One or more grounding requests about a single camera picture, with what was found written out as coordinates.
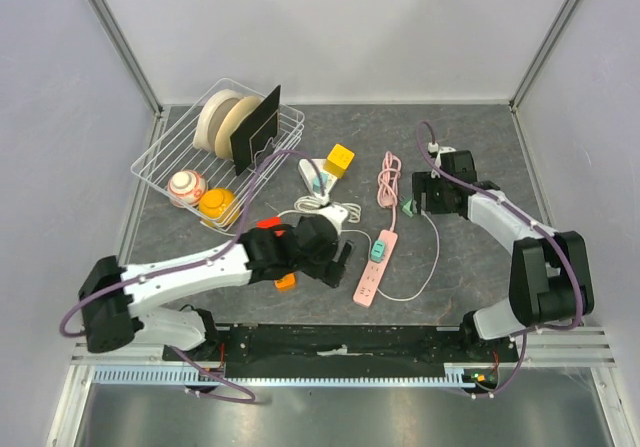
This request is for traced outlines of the green plug adapter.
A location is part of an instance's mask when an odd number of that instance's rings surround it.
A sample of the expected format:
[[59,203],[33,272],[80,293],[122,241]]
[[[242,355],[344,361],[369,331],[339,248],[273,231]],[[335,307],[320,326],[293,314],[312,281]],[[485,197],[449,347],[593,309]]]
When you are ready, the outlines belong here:
[[412,218],[417,210],[413,198],[406,198],[400,202],[401,211],[408,217]]

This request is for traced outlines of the teal plug adapter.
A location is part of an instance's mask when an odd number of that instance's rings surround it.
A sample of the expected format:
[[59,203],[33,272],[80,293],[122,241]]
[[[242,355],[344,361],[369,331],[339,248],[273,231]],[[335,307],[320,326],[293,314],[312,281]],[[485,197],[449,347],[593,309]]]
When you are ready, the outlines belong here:
[[315,177],[312,182],[312,188],[315,193],[322,194],[324,192],[326,180],[322,176]]
[[370,250],[370,260],[375,263],[381,263],[385,258],[387,244],[382,240],[376,240]]

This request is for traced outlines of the orange power strip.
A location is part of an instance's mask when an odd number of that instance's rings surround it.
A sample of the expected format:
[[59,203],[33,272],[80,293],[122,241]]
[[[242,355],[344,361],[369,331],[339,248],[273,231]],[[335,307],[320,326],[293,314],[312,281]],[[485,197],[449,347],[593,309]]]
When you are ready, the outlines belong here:
[[292,290],[297,285],[296,276],[294,273],[286,274],[281,279],[276,280],[274,282],[274,285],[279,292],[286,292],[286,291]]

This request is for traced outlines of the red cube plug adapter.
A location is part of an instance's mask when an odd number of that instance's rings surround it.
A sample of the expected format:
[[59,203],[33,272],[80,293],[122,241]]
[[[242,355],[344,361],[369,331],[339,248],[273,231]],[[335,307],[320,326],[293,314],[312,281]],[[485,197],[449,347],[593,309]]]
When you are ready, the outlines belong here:
[[256,226],[261,229],[269,229],[281,224],[281,219],[278,216],[270,217],[260,220],[256,223]]

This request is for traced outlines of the teal plug adapter front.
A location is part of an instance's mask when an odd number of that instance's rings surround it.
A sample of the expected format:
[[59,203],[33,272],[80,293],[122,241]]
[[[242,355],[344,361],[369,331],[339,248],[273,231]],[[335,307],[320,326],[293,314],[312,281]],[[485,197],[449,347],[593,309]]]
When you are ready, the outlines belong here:
[[324,192],[326,180],[322,176],[315,177],[312,182],[312,188],[315,193],[322,194]]

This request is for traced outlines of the yellow cube plug adapter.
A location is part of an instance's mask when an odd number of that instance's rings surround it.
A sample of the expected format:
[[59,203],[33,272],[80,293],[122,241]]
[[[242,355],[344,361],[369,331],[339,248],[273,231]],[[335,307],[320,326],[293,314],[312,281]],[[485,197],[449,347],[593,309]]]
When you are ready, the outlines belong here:
[[327,155],[324,170],[338,179],[342,179],[355,158],[355,153],[341,144],[335,144]]

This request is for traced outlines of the pink power strip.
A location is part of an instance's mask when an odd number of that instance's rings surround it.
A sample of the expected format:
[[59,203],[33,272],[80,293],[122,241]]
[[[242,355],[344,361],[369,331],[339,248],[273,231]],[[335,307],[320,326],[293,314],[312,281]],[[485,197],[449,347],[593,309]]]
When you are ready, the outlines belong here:
[[353,295],[353,301],[363,307],[370,307],[378,292],[384,272],[398,240],[398,235],[389,230],[382,230],[376,240],[384,241],[387,244],[387,250],[381,263],[371,261],[369,252],[369,260]]

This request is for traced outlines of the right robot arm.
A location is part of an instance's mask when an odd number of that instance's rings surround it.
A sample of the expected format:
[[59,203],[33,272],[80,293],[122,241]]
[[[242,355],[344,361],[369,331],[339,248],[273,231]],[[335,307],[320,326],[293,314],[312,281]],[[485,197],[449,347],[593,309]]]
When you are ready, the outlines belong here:
[[490,181],[479,181],[473,156],[431,143],[429,170],[412,175],[415,207],[420,213],[457,214],[481,227],[510,255],[506,298],[467,313],[458,348],[467,359],[483,359],[494,339],[537,327],[569,330],[595,307],[583,237],[560,232],[515,206]]

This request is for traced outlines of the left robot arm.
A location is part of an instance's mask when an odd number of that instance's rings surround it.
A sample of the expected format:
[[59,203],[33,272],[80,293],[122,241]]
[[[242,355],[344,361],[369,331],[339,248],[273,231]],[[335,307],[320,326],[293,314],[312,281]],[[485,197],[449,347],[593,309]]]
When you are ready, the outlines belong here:
[[121,266],[99,259],[78,292],[89,352],[114,352],[133,342],[162,344],[208,360],[219,349],[206,310],[171,310],[168,303],[203,292],[245,287],[302,273],[339,286],[354,245],[326,217],[301,217],[295,226],[253,228],[236,242],[155,265]]

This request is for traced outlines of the black square board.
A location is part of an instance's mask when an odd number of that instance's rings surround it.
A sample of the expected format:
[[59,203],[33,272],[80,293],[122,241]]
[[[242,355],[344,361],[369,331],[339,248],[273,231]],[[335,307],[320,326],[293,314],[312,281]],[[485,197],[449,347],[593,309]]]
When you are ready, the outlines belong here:
[[281,86],[276,86],[265,98],[258,97],[257,105],[240,121],[230,135],[235,174],[240,176],[264,151],[279,131]]

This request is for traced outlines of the white orange striped ball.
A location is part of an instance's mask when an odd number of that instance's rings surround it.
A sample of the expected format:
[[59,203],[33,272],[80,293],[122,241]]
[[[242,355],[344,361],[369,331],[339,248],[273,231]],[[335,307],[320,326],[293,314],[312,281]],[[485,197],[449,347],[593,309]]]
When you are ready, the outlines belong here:
[[207,190],[207,180],[194,170],[176,172],[167,184],[170,202],[178,208],[197,207]]

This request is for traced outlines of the beige round plate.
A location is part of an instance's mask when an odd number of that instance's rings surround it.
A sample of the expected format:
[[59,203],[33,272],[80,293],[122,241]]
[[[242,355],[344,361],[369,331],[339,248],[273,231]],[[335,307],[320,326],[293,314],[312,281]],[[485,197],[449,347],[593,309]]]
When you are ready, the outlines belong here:
[[262,99],[259,96],[244,97],[227,113],[215,139],[214,152],[218,158],[224,160],[232,158],[231,135],[261,102]]

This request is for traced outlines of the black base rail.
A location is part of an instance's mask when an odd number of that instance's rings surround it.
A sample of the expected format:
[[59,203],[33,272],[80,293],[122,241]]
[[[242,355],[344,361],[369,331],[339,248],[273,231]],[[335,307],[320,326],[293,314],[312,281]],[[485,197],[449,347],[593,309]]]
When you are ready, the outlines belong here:
[[454,328],[425,325],[220,324],[212,343],[186,355],[226,375],[355,377],[444,372],[446,363],[511,363],[506,339],[470,344]]

